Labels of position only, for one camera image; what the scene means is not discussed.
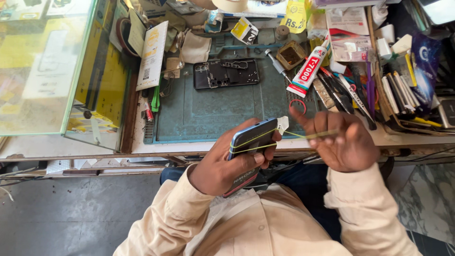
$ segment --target red battery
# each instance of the red battery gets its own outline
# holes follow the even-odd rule
[[[144,103],[144,107],[145,107],[145,114],[147,115],[147,120],[149,122],[153,121],[152,111],[150,109],[150,106],[148,105],[148,102]]]

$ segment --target hand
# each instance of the hand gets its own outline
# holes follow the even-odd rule
[[[317,112],[307,119],[296,108],[289,112],[305,130],[306,135],[338,130],[338,134],[309,140],[322,160],[333,170],[356,172],[371,167],[379,157],[379,149],[360,118],[348,113]]]
[[[222,195],[231,188],[235,178],[240,174],[258,166],[263,169],[267,168],[268,163],[273,159],[276,146],[267,147],[264,155],[261,153],[241,154],[230,161],[227,160],[234,134],[260,121],[258,118],[252,118],[223,133],[207,155],[189,174],[188,179],[191,185],[204,194]],[[274,132],[272,140],[271,144],[281,140],[278,131]]]

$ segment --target glass display case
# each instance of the glass display case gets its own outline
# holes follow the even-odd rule
[[[0,0],[0,136],[119,149],[131,71],[111,41],[125,10],[123,0]]]

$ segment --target screwdriver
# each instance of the screwdriver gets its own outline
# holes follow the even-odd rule
[[[267,49],[265,50],[264,54],[265,56],[268,56],[271,60],[272,60],[272,64],[273,66],[276,68],[276,70],[278,71],[278,73],[282,74],[283,77],[285,77],[287,79],[287,81],[291,84],[292,81],[291,79],[289,79],[288,75],[286,74],[286,70],[284,69],[284,67],[281,65],[281,63],[275,59],[272,54],[270,54],[271,50],[270,49]]]

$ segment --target brown container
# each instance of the brown container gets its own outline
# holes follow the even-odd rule
[[[292,40],[278,49],[277,60],[280,61],[284,69],[291,70],[300,64],[306,56],[300,44]]]

